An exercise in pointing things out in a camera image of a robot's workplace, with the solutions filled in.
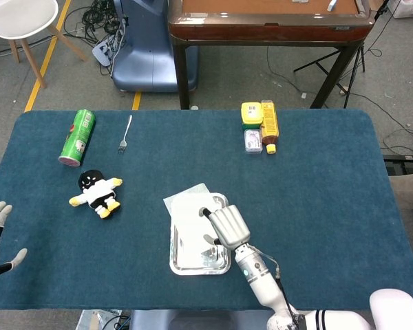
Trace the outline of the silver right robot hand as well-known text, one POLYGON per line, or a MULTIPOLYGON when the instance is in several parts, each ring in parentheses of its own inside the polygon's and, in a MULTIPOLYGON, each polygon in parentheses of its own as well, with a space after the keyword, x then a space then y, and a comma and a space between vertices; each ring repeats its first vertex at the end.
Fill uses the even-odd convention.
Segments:
POLYGON ((218 240, 225 248, 235 250, 249 242, 251 232, 236 205, 226 206, 214 212, 202 207, 200 214, 210 221, 218 240))

